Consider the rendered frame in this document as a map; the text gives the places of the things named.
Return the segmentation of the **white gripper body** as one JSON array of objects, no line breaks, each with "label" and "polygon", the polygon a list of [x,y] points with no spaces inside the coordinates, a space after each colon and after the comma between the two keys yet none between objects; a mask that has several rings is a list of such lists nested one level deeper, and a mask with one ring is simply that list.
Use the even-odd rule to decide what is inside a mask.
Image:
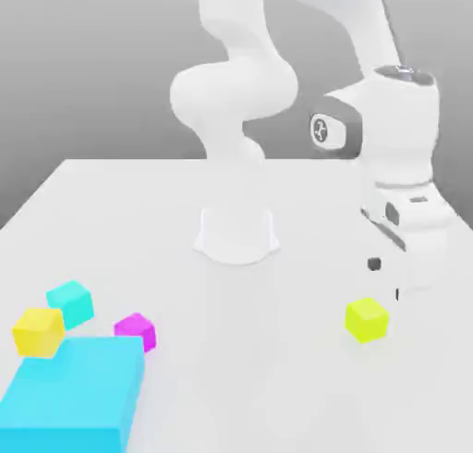
[{"label": "white gripper body", "polygon": [[450,206],[385,206],[377,217],[367,208],[360,212],[398,249],[416,257],[443,250],[452,224]]}]

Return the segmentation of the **small lime cube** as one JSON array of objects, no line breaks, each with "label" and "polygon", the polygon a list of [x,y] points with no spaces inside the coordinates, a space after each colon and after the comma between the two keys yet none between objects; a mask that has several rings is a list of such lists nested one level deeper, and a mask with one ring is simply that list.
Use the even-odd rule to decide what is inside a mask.
[{"label": "small lime cube", "polygon": [[373,298],[349,302],[346,306],[345,327],[360,343],[386,336],[389,313]]}]

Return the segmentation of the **small magenta cube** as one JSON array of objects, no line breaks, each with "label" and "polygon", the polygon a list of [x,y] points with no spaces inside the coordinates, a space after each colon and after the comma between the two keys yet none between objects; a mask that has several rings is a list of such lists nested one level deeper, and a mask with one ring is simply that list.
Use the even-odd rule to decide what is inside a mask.
[{"label": "small magenta cube", "polygon": [[114,335],[123,337],[140,337],[144,352],[157,347],[157,336],[154,324],[140,312],[134,312],[114,324]]}]

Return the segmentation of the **small turquoise cube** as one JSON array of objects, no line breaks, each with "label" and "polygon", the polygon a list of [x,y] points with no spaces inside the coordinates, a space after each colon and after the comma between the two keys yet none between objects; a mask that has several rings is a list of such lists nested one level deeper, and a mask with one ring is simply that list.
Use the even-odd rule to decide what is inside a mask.
[{"label": "small turquoise cube", "polygon": [[46,292],[50,308],[61,310],[66,330],[71,330],[94,316],[91,292],[78,281],[71,280]]}]

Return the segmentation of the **small yellow cube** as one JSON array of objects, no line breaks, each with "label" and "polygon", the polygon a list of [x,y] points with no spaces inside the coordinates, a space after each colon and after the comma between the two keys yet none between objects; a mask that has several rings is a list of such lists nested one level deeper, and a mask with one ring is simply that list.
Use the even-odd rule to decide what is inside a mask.
[{"label": "small yellow cube", "polygon": [[56,308],[28,308],[12,333],[21,357],[51,359],[65,338],[62,312]]}]

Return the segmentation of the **large cyan box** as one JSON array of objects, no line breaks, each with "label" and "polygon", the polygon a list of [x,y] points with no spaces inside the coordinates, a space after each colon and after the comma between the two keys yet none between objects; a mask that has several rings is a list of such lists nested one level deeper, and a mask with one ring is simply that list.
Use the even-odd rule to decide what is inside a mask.
[{"label": "large cyan box", "polygon": [[71,337],[24,359],[0,399],[0,453],[126,453],[144,366],[140,337]]}]

